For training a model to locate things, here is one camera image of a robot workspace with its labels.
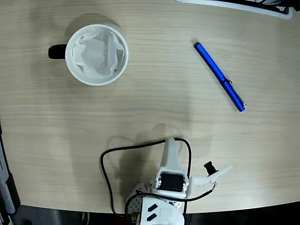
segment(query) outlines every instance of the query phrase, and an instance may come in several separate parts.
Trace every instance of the white paper filter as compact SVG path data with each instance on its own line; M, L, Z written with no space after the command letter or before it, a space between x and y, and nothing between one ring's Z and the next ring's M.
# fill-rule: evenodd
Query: white paper filter
M73 48L73 61L91 78L110 76L122 64L124 46L118 37L103 28L83 33Z

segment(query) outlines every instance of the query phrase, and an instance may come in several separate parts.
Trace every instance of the white mug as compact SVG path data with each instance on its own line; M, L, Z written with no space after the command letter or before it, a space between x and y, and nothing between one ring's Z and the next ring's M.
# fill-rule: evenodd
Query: white mug
M81 67L73 62L73 48L76 44L76 41L84 32L94 27L100 27L114 33L120 39L121 43L124 46L124 51L125 51L121 66L117 70L115 70L112 75L101 79L88 77L83 73ZM114 24L110 24L110 23L91 24L82 27L81 29L76 31L69 39L67 44L51 46L48 50L48 57L50 59L55 59L55 60L65 59L67 63L67 67L71 72L71 74L82 83L92 85L92 86L101 86L115 81L124 72L129 58L128 41L124 31L120 27Z

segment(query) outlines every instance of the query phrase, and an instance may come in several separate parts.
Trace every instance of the white object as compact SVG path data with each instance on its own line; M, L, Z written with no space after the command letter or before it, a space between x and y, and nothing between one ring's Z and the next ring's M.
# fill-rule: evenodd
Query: white object
M93 77L93 75L91 75L90 73L89 73L90 76L87 76L84 73L82 67L77 65L73 61L73 48L75 47L77 40L80 37L82 37L83 34L86 34L86 32L89 32L91 30L98 30L98 29L100 30L104 29L114 34L124 48L124 57L121 64L113 65L116 66L116 70L111 75L107 75L107 76L104 75L100 79L99 77L98 78L95 78L95 76ZM66 58L67 67L70 70L71 74L82 83L93 85L93 86L101 86L101 85L109 84L115 81L119 76L121 76L121 74L124 72L127 66L128 58L129 58L128 41L122 29L114 24L105 23L105 24L88 25L79 29L69 39L66 47L65 58Z
M250 12L276 16L276 17L279 17L282 19L287 19L287 20L291 19L292 15L293 15L292 8L289 8L289 13L285 15L285 14L274 12L274 11L267 10L267 9L262 9L262 8L252 7L252 6L245 6L245 5L225 2L225 1L221 1L221 0L220 1L218 1L218 0L176 0L176 1L182 2L182 3L193 3L193 4L202 4L202 5L209 5L209 6L220 6L220 7L241 9L241 10L246 10L246 11L250 11Z
M226 173L228 170L230 170L233 167L233 165L225 166L222 170L219 170L215 172L214 174L206 177L206 176L192 176L189 179L190 185L187 188L187 196L191 197L194 194L195 186L201 187L208 183L216 183L217 178Z
M162 173L182 175L184 178L184 186L181 192L159 190L160 176ZM177 145L174 138L168 138L165 142L165 148L161 159L160 167L154 179L150 183L151 193L158 195L171 196L175 198L185 198L188 186L188 176L185 170L182 170L178 162Z
M179 211L181 202L167 200L164 196L184 199L187 195L190 196L193 194L195 186L203 186L205 184L212 183L215 187L217 178L226 173L232 167L232 165L226 166L222 170L217 171L208 177L193 176L188 179L187 172L182 170L179 166L176 141L173 138L169 138L165 142L160 168L148 185L148 193L158 194L161 195L161 197L137 196L129 203L128 212L140 213L137 217L137 225L184 225L184 217ZM182 176L182 191L167 190L169 187L162 190L161 174L163 173ZM138 183L136 185L128 198L136 194L138 189L141 191L144 190L142 183Z
M73 48L73 61L91 78L111 76L124 58L124 46L109 30L92 27L84 32Z
M184 225L182 213L169 203L156 198L144 197L142 213L137 225Z
M146 193L146 192L147 192L147 188L144 186L142 182L139 182L128 195L126 202L131 196L136 195L137 193ZM142 196L137 196L134 199L132 199L128 205L128 213L131 214L133 212L140 212L142 201L143 201Z

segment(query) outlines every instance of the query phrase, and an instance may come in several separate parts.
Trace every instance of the black connector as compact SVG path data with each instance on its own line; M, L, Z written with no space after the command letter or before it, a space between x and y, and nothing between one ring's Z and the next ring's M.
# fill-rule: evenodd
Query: black connector
M212 162L209 161L208 163L204 164L204 168L206 169L208 176L211 176L212 174L218 172L218 170L215 169L215 167L212 165Z

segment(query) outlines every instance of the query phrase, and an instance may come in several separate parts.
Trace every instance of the wooden table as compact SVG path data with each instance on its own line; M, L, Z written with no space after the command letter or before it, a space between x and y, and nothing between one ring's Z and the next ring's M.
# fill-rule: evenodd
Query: wooden table
M206 174L210 160L234 165L188 212L300 200L299 13L287 21L175 0L3 0L0 20L0 120L22 204L111 212L100 154L171 136L190 142L193 175ZM126 32L130 59L118 80L92 87L47 50L102 22ZM233 81L245 112L195 53L195 39ZM105 158L118 212L157 172L162 150Z

